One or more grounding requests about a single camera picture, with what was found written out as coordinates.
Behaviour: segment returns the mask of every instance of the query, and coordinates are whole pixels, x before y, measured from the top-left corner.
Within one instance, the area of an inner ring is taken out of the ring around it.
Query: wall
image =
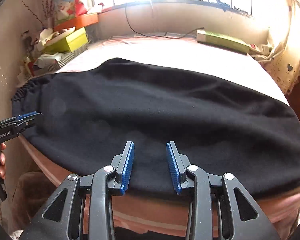
[[[40,0],[24,0],[36,12]],[[11,116],[11,97],[16,91],[19,61],[25,54],[20,35],[26,30],[40,30],[40,23],[21,4],[21,0],[5,0],[0,8],[0,120]],[[10,223],[8,204],[18,178],[32,165],[32,160],[17,138],[8,141],[6,187],[8,201],[2,204],[4,218]]]
[[[127,16],[137,32],[188,33],[204,27],[208,31],[226,34],[248,44],[266,44],[269,28],[258,20],[220,8],[187,3],[153,3],[128,6]],[[96,24],[98,38],[133,34],[125,16],[125,8],[99,15]]]

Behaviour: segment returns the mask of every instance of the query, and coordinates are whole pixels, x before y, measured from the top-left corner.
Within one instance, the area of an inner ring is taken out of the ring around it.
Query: plastic bag
[[[81,0],[53,0],[55,26],[88,11]]]

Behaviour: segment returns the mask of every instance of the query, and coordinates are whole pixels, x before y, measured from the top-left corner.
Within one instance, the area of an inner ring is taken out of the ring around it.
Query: human hand
[[[6,178],[6,156],[2,152],[6,148],[7,148],[7,146],[4,143],[2,143],[1,144],[1,154],[0,154],[0,177],[2,179]]]

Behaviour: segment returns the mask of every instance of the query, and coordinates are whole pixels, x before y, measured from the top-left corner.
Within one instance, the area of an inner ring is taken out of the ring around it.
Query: black fabric
[[[300,183],[300,123],[286,104],[214,76],[115,58],[30,80],[13,115],[44,114],[24,132],[53,162],[92,174],[135,143],[129,193],[175,196],[166,143],[208,173],[233,173],[254,196]]]

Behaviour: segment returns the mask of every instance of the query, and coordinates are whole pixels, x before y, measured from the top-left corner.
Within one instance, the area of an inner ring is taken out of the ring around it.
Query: black cable
[[[124,7],[124,12],[125,12],[126,20],[127,20],[127,23],[128,23],[128,25],[129,25],[130,29],[131,29],[133,32],[137,33],[137,34],[139,34],[139,35],[141,35],[141,36],[144,36],[144,37],[148,37],[148,38],[151,38],[151,37],[161,37],[161,38],[168,38],[168,39],[181,39],[181,38],[186,37],[187,35],[189,35],[190,33],[194,32],[194,31],[196,31],[196,30],[198,30],[198,29],[204,29],[204,27],[195,28],[195,29],[193,29],[192,31],[190,31],[190,32],[188,32],[188,33],[186,33],[185,35],[182,35],[182,36],[180,36],[180,37],[168,37],[168,36],[160,36],[160,35],[150,35],[150,36],[148,36],[148,35],[145,35],[145,34],[142,34],[142,33],[139,33],[139,32],[137,32],[137,31],[135,31],[135,30],[131,27],[130,22],[129,22],[129,20],[128,20],[128,16],[127,16],[127,4],[126,4],[126,6]]]

